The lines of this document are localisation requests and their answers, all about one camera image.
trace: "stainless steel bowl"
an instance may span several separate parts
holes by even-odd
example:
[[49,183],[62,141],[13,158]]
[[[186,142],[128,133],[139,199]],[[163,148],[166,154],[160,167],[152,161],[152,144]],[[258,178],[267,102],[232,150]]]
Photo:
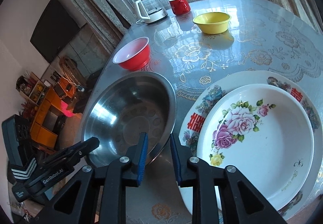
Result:
[[94,136],[100,146],[88,155],[94,166],[108,165],[136,145],[140,132],[148,133],[146,164],[162,151],[176,118],[176,95],[163,76],[131,73],[111,84],[85,118],[83,140]]

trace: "large round plate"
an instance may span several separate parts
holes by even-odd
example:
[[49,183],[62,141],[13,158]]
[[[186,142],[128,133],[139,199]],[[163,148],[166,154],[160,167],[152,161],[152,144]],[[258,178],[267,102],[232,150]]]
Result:
[[309,118],[294,97],[272,85],[250,84],[215,104],[203,124],[196,156],[223,169],[236,166],[279,210],[304,184],[313,142]]
[[[226,93],[248,84],[271,84],[287,91],[301,103],[311,122],[314,133],[313,162],[301,190],[286,206],[279,210],[279,213],[287,220],[301,209],[310,195],[323,157],[323,131],[318,112],[308,96],[297,84],[284,76],[269,71],[243,71],[229,75],[209,86],[193,104],[180,129],[180,142],[184,146],[189,146],[192,153],[196,155],[201,126],[212,107]],[[181,196],[190,213],[192,213],[192,190],[192,188],[180,188]]]

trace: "kettle handle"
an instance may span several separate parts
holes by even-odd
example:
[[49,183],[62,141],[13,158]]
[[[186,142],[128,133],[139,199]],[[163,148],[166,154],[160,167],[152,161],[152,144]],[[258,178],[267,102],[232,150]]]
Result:
[[142,20],[150,19],[150,16],[148,15],[147,10],[143,6],[143,3],[141,2],[141,0],[135,1],[135,12],[136,12],[137,17],[142,19]]

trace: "red plastic bowl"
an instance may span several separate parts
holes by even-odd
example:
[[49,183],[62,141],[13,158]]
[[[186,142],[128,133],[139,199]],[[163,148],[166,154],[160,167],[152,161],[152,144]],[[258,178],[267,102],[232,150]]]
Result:
[[122,47],[113,58],[113,63],[130,71],[136,71],[148,64],[150,59],[149,38],[137,38]]

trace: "yellow plastic bowl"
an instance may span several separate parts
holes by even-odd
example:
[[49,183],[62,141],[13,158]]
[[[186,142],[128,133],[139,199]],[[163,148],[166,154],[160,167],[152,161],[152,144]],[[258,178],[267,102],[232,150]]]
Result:
[[219,34],[228,29],[231,16],[223,12],[210,12],[199,15],[193,19],[193,23],[206,34]]

